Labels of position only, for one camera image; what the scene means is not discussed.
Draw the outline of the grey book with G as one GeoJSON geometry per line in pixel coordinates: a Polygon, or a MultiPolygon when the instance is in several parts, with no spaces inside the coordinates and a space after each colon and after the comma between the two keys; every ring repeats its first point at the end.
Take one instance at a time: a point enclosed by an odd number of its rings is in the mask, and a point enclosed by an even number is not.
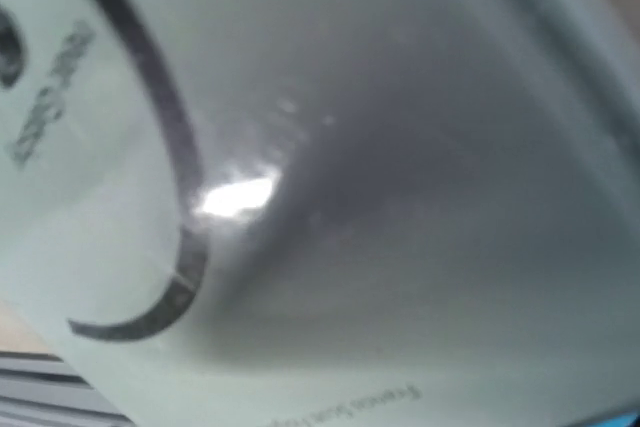
{"type": "Polygon", "coordinates": [[[1,297],[137,426],[639,412],[609,0],[1,0],[1,297]]]}

